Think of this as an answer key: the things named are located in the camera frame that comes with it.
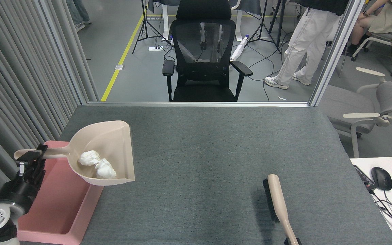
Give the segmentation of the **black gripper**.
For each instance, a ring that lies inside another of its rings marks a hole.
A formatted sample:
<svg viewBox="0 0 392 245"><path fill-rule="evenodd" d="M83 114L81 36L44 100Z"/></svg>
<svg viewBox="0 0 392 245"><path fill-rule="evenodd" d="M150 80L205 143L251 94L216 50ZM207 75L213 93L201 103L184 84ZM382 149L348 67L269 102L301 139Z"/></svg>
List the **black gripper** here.
<svg viewBox="0 0 392 245"><path fill-rule="evenodd" d="M33 186L42 186L45 177L45 160L43 154L48 145L38 145L37 151L28 151L16 159L20 168L18 176L22 180L11 180L5 183L0 190L0 203L10 204L26 214L33 204Z"/></svg>

